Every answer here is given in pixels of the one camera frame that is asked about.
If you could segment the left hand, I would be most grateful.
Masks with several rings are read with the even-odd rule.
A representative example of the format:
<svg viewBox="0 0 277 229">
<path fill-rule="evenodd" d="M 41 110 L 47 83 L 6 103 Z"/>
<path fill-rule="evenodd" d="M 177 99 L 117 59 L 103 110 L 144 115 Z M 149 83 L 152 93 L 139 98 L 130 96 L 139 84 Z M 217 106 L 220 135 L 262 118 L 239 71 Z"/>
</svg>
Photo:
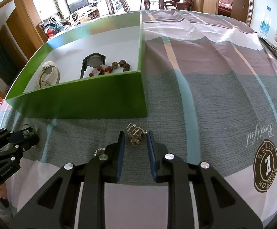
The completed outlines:
<svg viewBox="0 0 277 229">
<path fill-rule="evenodd" d="M 5 182 L 2 185 L 0 185 L 0 198 L 4 200 L 7 198 L 7 188 Z"/>
</svg>

